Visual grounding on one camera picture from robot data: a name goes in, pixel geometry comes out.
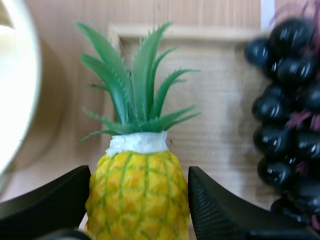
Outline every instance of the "white round object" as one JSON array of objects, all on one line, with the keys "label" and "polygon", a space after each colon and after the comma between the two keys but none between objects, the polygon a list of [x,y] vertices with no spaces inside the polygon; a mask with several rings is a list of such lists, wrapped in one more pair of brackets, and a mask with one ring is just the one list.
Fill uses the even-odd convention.
[{"label": "white round object", "polygon": [[0,174],[23,143],[41,89],[41,53],[23,0],[2,0],[9,26],[0,25]]}]

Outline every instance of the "grape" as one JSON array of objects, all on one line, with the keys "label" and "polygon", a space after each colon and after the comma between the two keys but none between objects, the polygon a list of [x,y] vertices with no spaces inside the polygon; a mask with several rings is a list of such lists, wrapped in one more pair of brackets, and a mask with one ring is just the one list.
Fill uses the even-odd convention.
[{"label": "grape", "polygon": [[286,94],[283,88],[277,83],[271,83],[268,85],[265,90],[263,91],[263,95],[272,95],[281,100],[286,99]]},{"label": "grape", "polygon": [[320,160],[320,132],[298,130],[294,134],[294,145],[299,157],[307,160]]},{"label": "grape", "polygon": [[260,179],[282,192],[296,177],[296,170],[281,161],[272,161],[264,157],[257,166]]},{"label": "grape", "polygon": [[283,59],[275,60],[271,63],[268,63],[267,65],[263,66],[262,73],[264,76],[266,76],[268,79],[271,79],[273,81],[277,81],[277,72],[278,68],[281,65]]},{"label": "grape", "polygon": [[290,185],[288,199],[303,213],[320,214],[320,180],[301,176]]},{"label": "grape", "polygon": [[256,148],[269,157],[284,157],[290,152],[291,131],[286,126],[264,125],[253,135]]},{"label": "grape", "polygon": [[282,158],[281,161],[292,168],[295,168],[299,163],[302,162],[302,159],[293,154],[289,154]]},{"label": "grape", "polygon": [[269,37],[270,47],[278,57],[298,55],[313,38],[315,28],[300,18],[288,18],[277,25]]},{"label": "grape", "polygon": [[285,58],[277,70],[277,80],[287,88],[296,88],[316,78],[318,61],[312,55]]},{"label": "grape", "polygon": [[286,215],[299,223],[308,225],[309,217],[301,213],[295,206],[286,198],[280,198],[271,205],[271,212]]},{"label": "grape", "polygon": [[312,82],[300,91],[296,97],[295,105],[313,113],[320,113],[320,82]]},{"label": "grape", "polygon": [[278,97],[263,95],[258,97],[251,109],[254,117],[261,122],[285,123],[290,116],[290,108]]},{"label": "grape", "polygon": [[244,49],[246,60],[255,66],[265,66],[272,59],[272,53],[267,38],[257,38],[248,43]]}]

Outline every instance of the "pineapple leaves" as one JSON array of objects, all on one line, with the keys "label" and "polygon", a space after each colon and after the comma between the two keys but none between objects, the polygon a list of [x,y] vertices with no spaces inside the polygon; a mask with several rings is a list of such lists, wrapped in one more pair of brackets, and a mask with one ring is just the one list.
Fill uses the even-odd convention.
[{"label": "pineapple leaves", "polygon": [[103,85],[103,84],[89,84],[88,87],[95,88],[95,89],[100,89],[100,90],[104,90],[106,92],[109,92],[108,87],[106,85]]},{"label": "pineapple leaves", "polygon": [[140,44],[132,64],[133,95],[139,121],[149,119],[154,100],[153,66],[162,36],[171,24],[160,26]]},{"label": "pineapple leaves", "polygon": [[109,69],[103,62],[93,56],[83,53],[82,63],[91,69],[106,85],[114,105],[116,116],[122,124],[128,122],[128,100],[123,83],[112,69]]},{"label": "pineapple leaves", "polygon": [[108,130],[108,129],[104,129],[104,130],[100,130],[100,131],[95,131],[92,133],[89,133],[89,135],[85,136],[84,138],[82,138],[81,140],[79,140],[77,143],[81,144],[82,142],[84,142],[85,140],[94,137],[96,135],[100,135],[100,134],[111,134],[111,135],[117,135],[116,132]]},{"label": "pineapple leaves", "polygon": [[[97,32],[93,28],[91,28],[83,23],[78,23],[77,26],[81,30],[81,32],[91,42],[91,44],[93,45],[95,51],[98,53],[103,64],[105,64],[109,70],[114,71],[115,75],[117,76],[117,81],[121,82],[122,88],[124,90],[124,93],[121,93],[121,94],[123,94],[123,96],[125,96],[126,102],[129,103],[129,104],[126,103],[122,108],[126,109],[127,106],[129,106],[129,108],[133,108],[134,99],[133,99],[132,84],[129,79],[126,65],[124,64],[124,61],[121,58],[120,54],[117,52],[117,50],[115,48],[113,48],[111,43],[109,41],[107,41],[107,39],[103,35],[101,35],[99,32]],[[107,85],[107,88],[109,90],[111,90],[110,92],[112,92],[114,90],[113,88],[109,88],[108,85]]]},{"label": "pineapple leaves", "polygon": [[109,119],[107,119],[104,116],[100,116],[99,114],[90,111],[86,108],[83,108],[83,111],[85,114],[87,114],[89,117],[100,121],[103,125],[105,125],[110,132],[112,131],[113,133],[117,133],[117,134],[130,134],[133,131],[133,126],[131,124],[127,124],[127,125],[121,125],[119,123],[115,123]]},{"label": "pineapple leaves", "polygon": [[159,118],[157,118],[156,120],[154,120],[153,122],[153,127],[159,132],[159,131],[165,131],[168,130],[169,128],[171,128],[172,126],[174,126],[175,124],[178,124],[186,121],[190,118],[193,118],[197,115],[199,115],[200,113],[196,113],[193,114],[191,116],[185,117],[185,118],[181,118],[180,120],[177,120],[178,118],[180,118],[182,115],[194,110],[196,108],[195,105],[192,105],[190,107],[186,107],[183,108],[181,110],[166,114],[164,116],[161,116]]},{"label": "pineapple leaves", "polygon": [[183,118],[180,118],[180,119],[178,119],[178,120],[172,121],[172,122],[171,122],[169,125],[167,125],[163,130],[167,131],[167,130],[169,130],[171,127],[173,127],[174,125],[177,125],[177,124],[180,124],[180,123],[182,123],[182,122],[184,122],[184,121],[187,121],[187,120],[189,120],[189,119],[192,119],[192,118],[194,118],[194,117],[196,117],[196,116],[199,116],[200,114],[201,114],[201,112],[197,112],[197,113],[191,114],[191,115],[189,115],[189,116],[185,116],[185,117],[183,117]]},{"label": "pineapple leaves", "polygon": [[99,134],[159,133],[200,114],[199,112],[190,113],[195,108],[195,106],[190,106],[161,116],[170,87],[185,82],[180,79],[181,75],[197,72],[192,69],[174,71],[164,80],[155,94],[158,67],[169,53],[177,49],[169,49],[157,56],[164,32],[171,24],[169,22],[161,25],[140,43],[132,62],[132,68],[126,67],[120,53],[101,33],[83,23],[77,24],[98,55],[97,57],[85,53],[81,55],[83,65],[93,71],[102,81],[102,83],[88,86],[110,94],[118,120],[115,122],[84,108],[83,111],[89,117],[100,121],[105,128],[90,133],[78,143]]},{"label": "pineapple leaves", "polygon": [[150,86],[148,87],[152,96],[154,96],[154,94],[155,94],[154,91],[155,91],[156,73],[157,73],[157,69],[159,67],[160,62],[165,58],[165,56],[167,56],[169,53],[172,53],[176,49],[177,49],[177,47],[174,47],[174,48],[171,48],[171,49],[165,51],[160,56],[158,56],[158,58],[155,60],[155,62],[153,64],[152,72],[151,72],[151,77],[149,80]]},{"label": "pineapple leaves", "polygon": [[91,27],[83,23],[78,23],[77,26],[92,43],[95,51],[99,54],[101,60],[106,65],[110,65],[123,82],[129,83],[127,68],[120,54],[113,48],[111,43],[107,41],[104,36],[102,36],[99,32],[92,29]]},{"label": "pineapple leaves", "polygon": [[169,91],[170,86],[172,84],[174,84],[174,83],[183,82],[183,80],[179,80],[177,78],[180,77],[182,74],[190,73],[190,72],[197,72],[197,70],[180,69],[180,70],[174,71],[172,74],[170,74],[164,80],[164,82],[160,86],[156,96],[154,97],[152,109],[151,109],[151,112],[150,112],[150,118],[151,119],[156,118],[156,117],[160,117],[161,111],[162,111],[162,107],[164,105],[165,98],[166,98],[166,95],[167,95],[167,93]]}]

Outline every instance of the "yellow pineapple body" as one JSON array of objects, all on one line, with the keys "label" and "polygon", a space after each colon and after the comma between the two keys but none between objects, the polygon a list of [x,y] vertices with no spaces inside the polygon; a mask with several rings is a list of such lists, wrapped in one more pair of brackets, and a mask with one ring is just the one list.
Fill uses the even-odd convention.
[{"label": "yellow pineapple body", "polygon": [[85,207],[96,240],[189,239],[188,184],[170,151],[105,154]]}]

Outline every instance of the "plastic pineapple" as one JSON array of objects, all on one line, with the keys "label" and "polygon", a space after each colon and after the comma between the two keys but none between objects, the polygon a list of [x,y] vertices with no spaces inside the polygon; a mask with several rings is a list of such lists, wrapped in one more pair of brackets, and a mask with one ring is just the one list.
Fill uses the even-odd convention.
[{"label": "plastic pineapple", "polygon": [[194,106],[161,116],[166,94],[181,82],[180,69],[170,74],[154,96],[157,67],[170,53],[157,50],[170,23],[160,26],[139,46],[129,70],[119,53],[97,31],[78,27],[99,58],[87,54],[82,63],[102,80],[92,87],[109,92],[118,122],[87,114],[105,125],[83,140],[110,134],[112,140],[90,179],[86,233],[96,240],[188,240],[188,185],[179,160],[166,145],[167,130],[198,115],[184,116]]}]

